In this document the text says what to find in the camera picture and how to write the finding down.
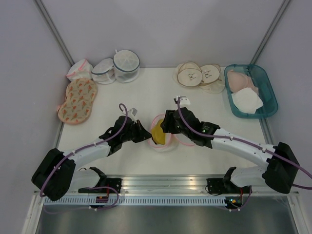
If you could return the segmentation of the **yellow red bra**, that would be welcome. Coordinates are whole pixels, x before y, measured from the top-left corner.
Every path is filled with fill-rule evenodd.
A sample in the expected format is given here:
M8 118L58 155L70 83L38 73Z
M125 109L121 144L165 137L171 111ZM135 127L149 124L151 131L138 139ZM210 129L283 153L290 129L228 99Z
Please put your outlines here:
M166 144L166 134L163 132L161 128L161 124L163 123L164 119L161 118L154 123L151 127L151 134L152 134L152 141L156 145L164 146Z

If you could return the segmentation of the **white pink-zip mesh laundry bag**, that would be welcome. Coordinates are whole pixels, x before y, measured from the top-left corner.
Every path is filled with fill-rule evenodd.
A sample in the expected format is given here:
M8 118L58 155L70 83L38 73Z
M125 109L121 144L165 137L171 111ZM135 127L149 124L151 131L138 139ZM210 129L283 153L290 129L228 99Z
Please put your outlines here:
M161 118L164 119L164 117L165 117L165 114L157 115L153 119L151 127L154 125L156 121L158 121ZM157 152L171 151L175 149L179 144L188 146L188 147L195 146L195 144L183 134L171 134L171 133L166 133L166 144L164 146L154 144L154 142L152 141L152 138L148 140L148 143Z

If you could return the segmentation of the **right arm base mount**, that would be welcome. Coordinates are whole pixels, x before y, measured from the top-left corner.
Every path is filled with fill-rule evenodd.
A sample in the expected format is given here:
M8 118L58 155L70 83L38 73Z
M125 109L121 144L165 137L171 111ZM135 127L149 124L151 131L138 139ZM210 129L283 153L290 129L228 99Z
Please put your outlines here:
M225 194L248 194L250 186L242 188L237 187L233 183L223 183L222 178L208 178L205 190L210 195L225 195Z

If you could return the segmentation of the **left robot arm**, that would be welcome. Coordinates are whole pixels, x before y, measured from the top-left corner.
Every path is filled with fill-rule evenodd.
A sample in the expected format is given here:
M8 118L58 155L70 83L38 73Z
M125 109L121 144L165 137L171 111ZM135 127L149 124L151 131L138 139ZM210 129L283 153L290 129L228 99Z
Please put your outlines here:
M151 137L139 120L120 116L114 126L92 143L66 152L57 148L48 151L31 181L40 190L40 196L46 196L51 201L57 201L74 190L83 194L105 193L113 187L108 183L106 174L95 166L86 170L82 167L111 156L125 142L140 143Z

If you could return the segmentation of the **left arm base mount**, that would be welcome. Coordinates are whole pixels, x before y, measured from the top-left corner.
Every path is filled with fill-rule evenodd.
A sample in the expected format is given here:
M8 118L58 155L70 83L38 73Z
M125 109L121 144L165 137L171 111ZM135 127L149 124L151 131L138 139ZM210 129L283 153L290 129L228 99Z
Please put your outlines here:
M78 189L78 192L81 194L91 193L91 194L108 194L114 193L113 190L116 190L120 193L122 187L122 179L121 178L106 178L100 179L99 182L96 184L95 187L88 189L88 188L81 188Z

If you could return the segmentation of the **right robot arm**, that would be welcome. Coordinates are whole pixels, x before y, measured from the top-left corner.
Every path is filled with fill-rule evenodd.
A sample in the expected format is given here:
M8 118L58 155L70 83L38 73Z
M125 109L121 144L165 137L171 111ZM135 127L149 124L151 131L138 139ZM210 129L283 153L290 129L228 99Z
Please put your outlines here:
M226 172L222 186L229 193L262 185L282 194L291 191L299 163L286 143L274 146L247 141L216 124L199 121L186 107L166 110L161 128L165 133L182 134L197 146L229 152L255 164L250 168L231 167Z

